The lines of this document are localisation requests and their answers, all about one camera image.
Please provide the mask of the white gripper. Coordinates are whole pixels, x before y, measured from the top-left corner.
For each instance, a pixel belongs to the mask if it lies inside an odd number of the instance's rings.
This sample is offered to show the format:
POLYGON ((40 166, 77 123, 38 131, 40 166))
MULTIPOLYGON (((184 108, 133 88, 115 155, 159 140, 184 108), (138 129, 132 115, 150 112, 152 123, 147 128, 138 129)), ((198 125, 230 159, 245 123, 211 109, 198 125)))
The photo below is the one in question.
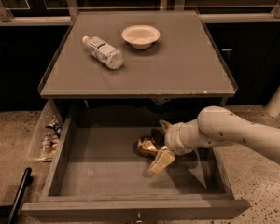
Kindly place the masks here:
POLYGON ((164 144, 167 147, 162 147, 155 160, 150 164, 148 171, 152 174, 158 174, 164 170, 175 160, 175 155, 181 156, 193 151, 192 148, 187 148, 180 136, 180 129, 182 123, 171 124, 170 122, 161 119, 159 121, 163 132, 165 133, 164 144))

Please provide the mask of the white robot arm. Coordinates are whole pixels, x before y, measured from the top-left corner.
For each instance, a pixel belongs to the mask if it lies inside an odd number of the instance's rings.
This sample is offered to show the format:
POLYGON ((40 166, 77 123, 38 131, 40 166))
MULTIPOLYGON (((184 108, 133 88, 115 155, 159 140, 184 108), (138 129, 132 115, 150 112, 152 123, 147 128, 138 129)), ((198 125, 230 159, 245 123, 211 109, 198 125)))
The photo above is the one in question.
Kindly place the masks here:
POLYGON ((280 165, 280 129, 242 119, 226 108, 208 106, 195 120, 176 124, 163 121, 161 125, 164 146, 149 167, 153 174, 164 170, 177 156, 230 142, 242 144, 280 165))

